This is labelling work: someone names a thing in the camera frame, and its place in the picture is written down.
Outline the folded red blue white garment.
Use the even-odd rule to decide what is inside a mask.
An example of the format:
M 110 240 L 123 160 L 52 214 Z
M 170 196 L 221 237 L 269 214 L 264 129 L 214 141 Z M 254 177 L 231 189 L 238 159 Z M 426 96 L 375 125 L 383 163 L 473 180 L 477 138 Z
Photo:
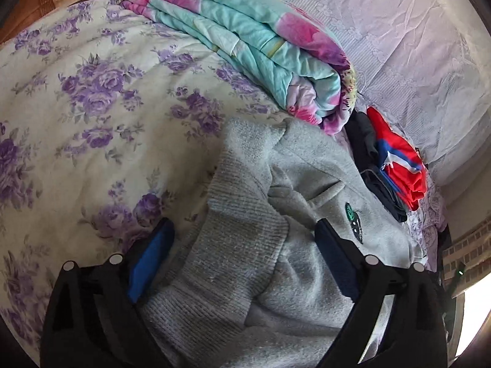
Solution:
M 419 153 L 409 142 L 394 132 L 384 117 L 372 106 L 366 110 L 376 136 L 379 167 L 395 193 L 411 210 L 427 192 L 427 170 Z

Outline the folded dark garments stack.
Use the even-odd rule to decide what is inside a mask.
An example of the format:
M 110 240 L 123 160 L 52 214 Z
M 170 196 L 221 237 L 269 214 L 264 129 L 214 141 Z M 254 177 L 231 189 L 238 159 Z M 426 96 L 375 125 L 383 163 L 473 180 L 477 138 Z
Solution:
M 366 113 L 355 110 L 345 125 L 354 163 L 368 190 L 399 223 L 407 221 L 406 209 L 378 166 L 379 152 L 374 126 Z

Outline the beige brick pattern curtain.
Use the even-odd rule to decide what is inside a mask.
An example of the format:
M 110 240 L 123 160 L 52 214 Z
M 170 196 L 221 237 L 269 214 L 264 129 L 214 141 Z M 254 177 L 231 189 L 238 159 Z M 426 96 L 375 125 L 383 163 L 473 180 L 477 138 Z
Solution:
M 443 251 L 443 283 L 453 297 L 490 274 L 490 219 Z

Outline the purple floral bed quilt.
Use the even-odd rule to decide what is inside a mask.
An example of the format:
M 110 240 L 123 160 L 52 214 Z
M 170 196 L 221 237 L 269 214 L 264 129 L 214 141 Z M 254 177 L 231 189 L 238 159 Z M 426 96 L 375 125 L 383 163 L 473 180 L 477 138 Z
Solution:
M 120 0 L 60 9 L 1 49 L 1 316 L 33 360 L 62 264 L 203 215 L 238 116 L 284 112 L 195 38 Z

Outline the lilac lace covered headboard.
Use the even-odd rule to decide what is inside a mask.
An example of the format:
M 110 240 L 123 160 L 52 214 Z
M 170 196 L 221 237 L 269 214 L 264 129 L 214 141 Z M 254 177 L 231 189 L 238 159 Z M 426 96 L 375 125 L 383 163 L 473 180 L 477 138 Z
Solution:
M 388 111 L 433 180 L 469 185 L 490 159 L 490 36 L 469 0 L 286 0 L 324 23 L 360 94 Z

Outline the folded teal pink floral blanket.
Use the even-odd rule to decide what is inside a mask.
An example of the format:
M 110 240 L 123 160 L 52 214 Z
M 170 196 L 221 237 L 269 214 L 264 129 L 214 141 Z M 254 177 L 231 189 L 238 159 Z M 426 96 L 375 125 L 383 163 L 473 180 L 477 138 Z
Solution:
M 182 30 L 262 86 L 278 106 L 328 135 L 354 110 L 355 72 L 334 35 L 284 0 L 123 0 Z

